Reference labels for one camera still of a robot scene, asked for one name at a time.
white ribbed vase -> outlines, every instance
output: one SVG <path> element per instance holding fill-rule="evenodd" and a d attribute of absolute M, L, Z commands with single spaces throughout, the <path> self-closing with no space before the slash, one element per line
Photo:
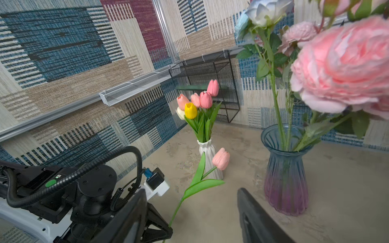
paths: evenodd
<path fill-rule="evenodd" d="M 200 156 L 203 155 L 203 152 L 205 152 L 205 170 L 204 173 L 209 171 L 214 167 L 212 164 L 212 159 L 215 156 L 215 147 L 212 145 L 212 139 L 205 143 L 200 143 L 197 140 L 197 143 L 200 145 L 200 148 L 198 151 L 200 152 Z M 223 180 L 223 171 L 216 169 L 212 171 L 211 174 L 207 176 L 207 179 L 216 179 L 216 180 Z"/>

black wire rack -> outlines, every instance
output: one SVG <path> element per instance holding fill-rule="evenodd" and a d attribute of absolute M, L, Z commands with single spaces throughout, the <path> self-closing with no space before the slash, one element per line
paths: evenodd
<path fill-rule="evenodd" d="M 230 123 L 240 110 L 238 93 L 229 51 L 221 51 L 185 60 L 169 69 L 176 90 L 190 98 L 193 93 L 207 90 L 211 79 L 217 79 L 219 94 L 214 102 L 222 102 L 217 121 Z"/>

ribbed glass vase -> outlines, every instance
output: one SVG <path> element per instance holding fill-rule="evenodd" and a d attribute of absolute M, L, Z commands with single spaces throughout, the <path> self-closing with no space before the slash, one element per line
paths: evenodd
<path fill-rule="evenodd" d="M 298 142 L 298 137 L 301 137 L 299 129 L 302 128 L 292 125 L 290 150 Z M 284 124 L 284 130 L 287 132 L 287 124 Z M 302 214 L 308 207 L 308 187 L 302 156 L 312 146 L 299 152 L 282 151 L 277 124 L 263 130 L 261 140 L 270 151 L 264 186 L 266 200 L 283 214 Z"/>

patterned wallpaper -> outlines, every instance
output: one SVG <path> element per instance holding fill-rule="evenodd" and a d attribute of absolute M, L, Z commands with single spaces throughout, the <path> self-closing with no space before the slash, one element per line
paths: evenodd
<path fill-rule="evenodd" d="M 0 130 L 172 63 L 152 0 L 0 0 Z M 124 145 L 146 158 L 184 123 L 174 81 L 0 143 L 0 159 L 75 166 Z M 135 157 L 111 160 L 118 178 Z"/>
<path fill-rule="evenodd" d="M 318 21 L 317 4 L 295 0 L 294 9 L 275 27 L 301 21 Z M 241 11 L 248 7 L 247 0 L 161 0 L 166 22 L 180 59 L 221 51 L 242 44 L 236 43 L 234 26 Z M 258 56 L 244 60 L 232 59 L 238 90 L 240 112 L 232 121 L 253 128 L 266 128 L 277 122 L 273 108 L 273 94 L 267 80 L 255 81 Z M 279 90 L 281 116 L 287 122 L 284 93 Z M 293 124 L 302 125 L 301 115 L 309 112 L 304 105 L 296 106 Z M 389 151 L 389 122 L 371 121 L 363 139 L 331 131 L 322 139 L 349 145 Z"/>

light blue flower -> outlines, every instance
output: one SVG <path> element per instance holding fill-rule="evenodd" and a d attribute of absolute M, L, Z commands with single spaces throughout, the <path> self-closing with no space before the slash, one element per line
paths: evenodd
<path fill-rule="evenodd" d="M 246 15 L 246 10 L 243 10 L 235 26 L 235 34 L 237 41 L 240 41 L 244 38 L 244 35 L 246 34 L 245 29 L 247 27 L 248 21 L 249 17 Z"/>

